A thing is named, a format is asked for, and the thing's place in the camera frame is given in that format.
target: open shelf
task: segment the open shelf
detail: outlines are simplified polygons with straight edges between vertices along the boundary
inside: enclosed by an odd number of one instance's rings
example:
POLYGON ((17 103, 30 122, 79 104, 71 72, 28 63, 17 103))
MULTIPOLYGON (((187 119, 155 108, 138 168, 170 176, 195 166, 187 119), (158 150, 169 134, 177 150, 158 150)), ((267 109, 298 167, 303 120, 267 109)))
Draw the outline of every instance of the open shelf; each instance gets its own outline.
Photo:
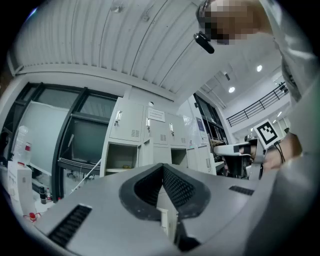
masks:
POLYGON ((122 173, 125 171, 129 171, 132 168, 107 168, 105 169, 106 172, 110 172, 110 173, 122 173))
POLYGON ((174 165, 188 168, 187 150, 181 148, 171 148, 171 160, 174 165))
POLYGON ((120 173, 136 167, 137 146, 109 144, 106 157, 106 171, 120 173))

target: locker vent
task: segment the locker vent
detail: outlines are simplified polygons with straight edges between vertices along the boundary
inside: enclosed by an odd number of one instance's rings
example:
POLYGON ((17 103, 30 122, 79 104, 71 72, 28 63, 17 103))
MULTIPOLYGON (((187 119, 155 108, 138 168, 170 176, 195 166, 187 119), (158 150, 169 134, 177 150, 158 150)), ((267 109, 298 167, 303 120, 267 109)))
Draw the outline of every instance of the locker vent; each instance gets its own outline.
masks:
POLYGON ((140 136, 140 132, 138 130, 131 131, 131 137, 139 137, 139 136, 140 136))
POLYGON ((167 136, 164 135, 164 134, 160 134, 160 141, 166 142, 167 141, 167 136))

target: ceiling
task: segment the ceiling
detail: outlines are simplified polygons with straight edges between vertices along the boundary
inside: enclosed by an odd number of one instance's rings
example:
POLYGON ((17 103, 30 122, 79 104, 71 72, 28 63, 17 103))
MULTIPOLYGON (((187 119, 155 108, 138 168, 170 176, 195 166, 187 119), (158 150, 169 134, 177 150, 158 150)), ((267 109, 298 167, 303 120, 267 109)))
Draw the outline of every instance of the ceiling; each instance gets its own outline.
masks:
POLYGON ((10 56, 20 73, 94 70, 178 104, 202 87, 225 105, 276 66, 275 46, 259 34, 235 45, 213 42, 208 54, 193 39, 198 2, 49 0, 24 23, 10 56), (264 58, 261 74, 251 73, 264 58))
POLYGON ((270 35, 259 33, 237 44, 236 52, 228 59, 227 64, 222 65, 199 89, 222 108, 232 104, 232 100, 265 77, 271 76, 281 65, 280 52, 270 35), (257 72, 259 65, 262 65, 262 70, 257 72), (231 87, 235 88, 233 93, 229 93, 231 87))

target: metal cabinet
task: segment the metal cabinet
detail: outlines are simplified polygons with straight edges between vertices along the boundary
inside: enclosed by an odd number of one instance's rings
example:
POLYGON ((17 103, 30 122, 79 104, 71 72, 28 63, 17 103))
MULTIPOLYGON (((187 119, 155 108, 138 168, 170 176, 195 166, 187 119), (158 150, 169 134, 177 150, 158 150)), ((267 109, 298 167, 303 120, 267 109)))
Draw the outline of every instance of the metal cabinet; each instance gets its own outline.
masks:
POLYGON ((140 142, 144 107, 129 100, 118 100, 116 115, 114 120, 110 122, 112 126, 110 138, 140 142))
POLYGON ((200 146, 198 148, 198 153, 199 153, 199 162, 201 164, 201 172, 206 173, 206 174, 211 174, 211 161, 210 161, 210 155, 208 151, 208 146, 200 146))
POLYGON ((186 146, 185 123, 181 116, 166 114, 166 123, 169 129, 168 142, 173 146, 186 146))
POLYGON ((148 118, 148 107, 145 110, 144 140, 153 138, 154 144, 168 145, 168 125, 148 118))

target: plastic container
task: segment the plastic container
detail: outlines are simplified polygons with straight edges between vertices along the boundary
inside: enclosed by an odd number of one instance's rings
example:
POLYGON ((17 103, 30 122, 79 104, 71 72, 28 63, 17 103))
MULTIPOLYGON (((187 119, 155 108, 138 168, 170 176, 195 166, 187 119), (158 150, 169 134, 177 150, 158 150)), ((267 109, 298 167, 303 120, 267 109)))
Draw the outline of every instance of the plastic container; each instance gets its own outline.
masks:
POLYGON ((14 145, 13 162, 22 166, 30 164, 32 148, 31 140, 30 130, 26 126, 20 126, 14 145))

